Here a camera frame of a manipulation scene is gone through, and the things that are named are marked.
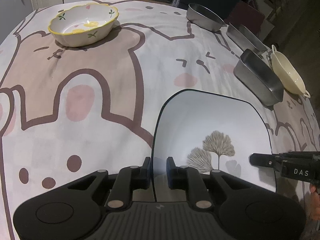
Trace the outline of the person right hand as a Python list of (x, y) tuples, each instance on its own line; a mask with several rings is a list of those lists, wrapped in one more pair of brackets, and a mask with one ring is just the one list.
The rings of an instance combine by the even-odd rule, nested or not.
[(313, 220), (319, 220), (320, 216), (320, 201), (319, 194), (317, 193), (317, 187), (310, 184), (310, 213)]

